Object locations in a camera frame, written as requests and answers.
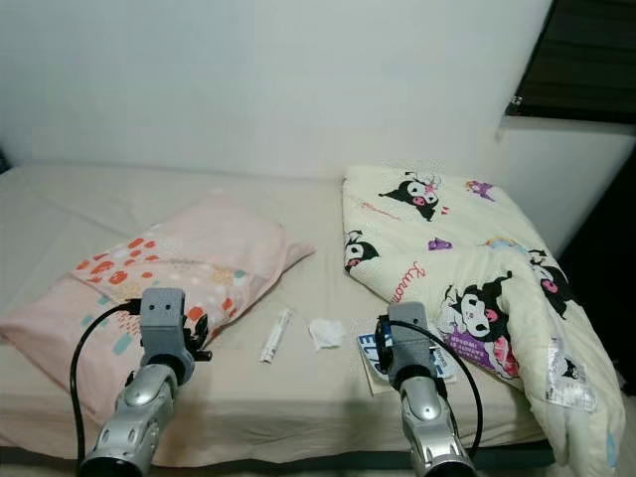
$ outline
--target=pink pillow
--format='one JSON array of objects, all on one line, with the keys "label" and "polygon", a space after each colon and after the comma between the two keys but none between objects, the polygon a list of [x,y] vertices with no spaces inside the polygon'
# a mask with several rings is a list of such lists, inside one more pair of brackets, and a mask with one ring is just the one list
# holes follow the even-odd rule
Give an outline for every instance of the pink pillow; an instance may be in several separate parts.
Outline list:
[{"label": "pink pillow", "polygon": [[[68,389],[71,358],[86,326],[151,286],[186,293],[187,323],[208,314],[210,334],[240,317],[280,274],[312,253],[283,228],[223,193],[211,193],[163,224],[79,263],[35,303],[0,319],[0,333]],[[78,366],[79,400],[103,422],[143,354],[138,317],[118,313],[92,333]]]}]

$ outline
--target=white wall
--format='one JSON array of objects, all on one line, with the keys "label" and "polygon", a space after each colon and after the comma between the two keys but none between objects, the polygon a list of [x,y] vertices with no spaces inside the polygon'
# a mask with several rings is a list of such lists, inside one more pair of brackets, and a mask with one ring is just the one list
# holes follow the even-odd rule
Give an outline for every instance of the white wall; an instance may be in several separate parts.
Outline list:
[{"label": "white wall", "polygon": [[432,165],[508,187],[559,248],[633,137],[502,123],[549,3],[0,0],[0,141],[19,164]]}]

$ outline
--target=white tube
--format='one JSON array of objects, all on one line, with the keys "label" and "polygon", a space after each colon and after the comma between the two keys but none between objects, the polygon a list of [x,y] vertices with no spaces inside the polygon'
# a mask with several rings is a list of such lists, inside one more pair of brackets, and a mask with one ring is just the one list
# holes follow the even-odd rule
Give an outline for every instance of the white tube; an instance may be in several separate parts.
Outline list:
[{"label": "white tube", "polygon": [[289,318],[291,318],[291,310],[289,308],[285,308],[280,312],[278,321],[274,324],[274,327],[271,329],[271,333],[269,333],[267,342],[262,347],[260,352],[260,361],[264,363],[271,363],[274,359],[276,350],[278,350],[278,345],[282,340],[282,335],[289,324]]}]

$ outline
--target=mattress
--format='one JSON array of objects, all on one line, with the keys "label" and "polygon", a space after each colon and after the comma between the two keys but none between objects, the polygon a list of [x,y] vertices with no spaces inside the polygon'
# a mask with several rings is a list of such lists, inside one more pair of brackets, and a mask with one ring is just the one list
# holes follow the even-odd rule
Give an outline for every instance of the mattress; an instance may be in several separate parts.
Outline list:
[{"label": "mattress", "polygon": [[[339,181],[114,167],[10,170],[0,176],[0,313],[37,297],[84,256],[206,191],[227,190],[317,251],[212,342],[214,357],[197,364],[181,388],[154,463],[285,462],[407,450],[398,394],[372,397],[358,350],[356,337],[375,329],[387,304],[343,271],[340,188]],[[294,316],[273,363],[261,363],[260,348],[283,308]],[[314,350],[308,325],[317,318],[343,322],[342,347]],[[522,393],[468,367],[484,403],[482,446],[545,438]],[[470,388],[460,377],[448,391],[470,445],[476,428]],[[97,432],[88,422],[90,442]],[[0,444],[65,458],[76,452],[69,396],[7,343],[0,344]]]}]

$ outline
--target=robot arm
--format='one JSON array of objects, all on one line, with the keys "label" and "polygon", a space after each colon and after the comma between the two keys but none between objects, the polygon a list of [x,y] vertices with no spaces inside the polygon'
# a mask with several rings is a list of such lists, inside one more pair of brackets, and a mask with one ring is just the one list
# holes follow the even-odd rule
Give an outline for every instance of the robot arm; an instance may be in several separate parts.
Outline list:
[{"label": "robot arm", "polygon": [[393,304],[376,329],[380,366],[400,395],[402,430],[410,443],[415,475],[476,476],[431,359],[432,342],[413,330],[391,326],[390,321],[425,328],[426,313],[421,303]]},{"label": "robot arm", "polygon": [[97,443],[79,467],[79,476],[141,477],[147,474],[161,433],[174,411],[179,386],[195,361],[212,353],[199,350],[208,334],[207,317],[195,336],[184,329],[185,295],[176,288],[149,288],[141,299],[142,367],[128,380]]}]

